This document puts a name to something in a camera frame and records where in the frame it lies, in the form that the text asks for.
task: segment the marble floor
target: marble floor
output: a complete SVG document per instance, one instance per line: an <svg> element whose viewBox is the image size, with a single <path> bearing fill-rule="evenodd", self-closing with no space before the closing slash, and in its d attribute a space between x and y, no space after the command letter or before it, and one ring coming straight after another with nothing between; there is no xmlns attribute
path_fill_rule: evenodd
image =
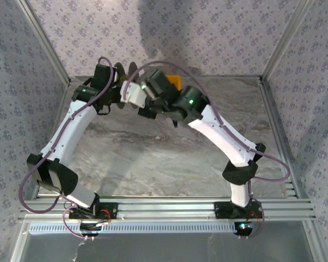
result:
<svg viewBox="0 0 328 262"><path fill-rule="evenodd" d="M278 156L256 79L200 78L212 94L221 115L242 135L267 146ZM63 105L83 82L73 79ZM182 79L182 85L192 82ZM221 173L228 158L207 138L170 119L149 120L131 105L112 106L108 116L97 116L82 135L69 166L81 182L101 196L220 196L231 195ZM258 162L258 176L280 178L280 166L266 158ZM286 197L284 183L253 180L256 197Z"/></svg>

